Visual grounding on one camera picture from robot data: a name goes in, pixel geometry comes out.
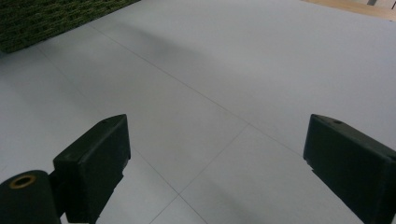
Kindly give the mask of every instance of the black bracket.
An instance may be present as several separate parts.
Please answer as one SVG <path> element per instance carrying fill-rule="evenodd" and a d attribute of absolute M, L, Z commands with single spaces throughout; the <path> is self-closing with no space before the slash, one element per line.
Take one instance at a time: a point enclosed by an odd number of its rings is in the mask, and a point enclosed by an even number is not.
<path fill-rule="evenodd" d="M 126 115 L 104 119 L 54 160 L 55 170 L 29 171 L 0 185 L 2 224 L 94 224 L 131 159 Z"/>
<path fill-rule="evenodd" d="M 304 159 L 367 224 L 390 224 L 396 212 L 396 152 L 342 121 L 312 115 Z"/>

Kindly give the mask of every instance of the white floor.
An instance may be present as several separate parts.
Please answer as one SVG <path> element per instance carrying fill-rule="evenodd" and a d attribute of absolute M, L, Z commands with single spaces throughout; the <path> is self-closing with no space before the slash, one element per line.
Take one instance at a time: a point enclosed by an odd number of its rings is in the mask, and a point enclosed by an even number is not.
<path fill-rule="evenodd" d="M 99 224 L 361 223 L 304 140 L 317 113 L 396 148 L 395 32 L 296 0 L 142 0 L 1 56 L 0 180 L 124 113 L 133 158 Z"/>

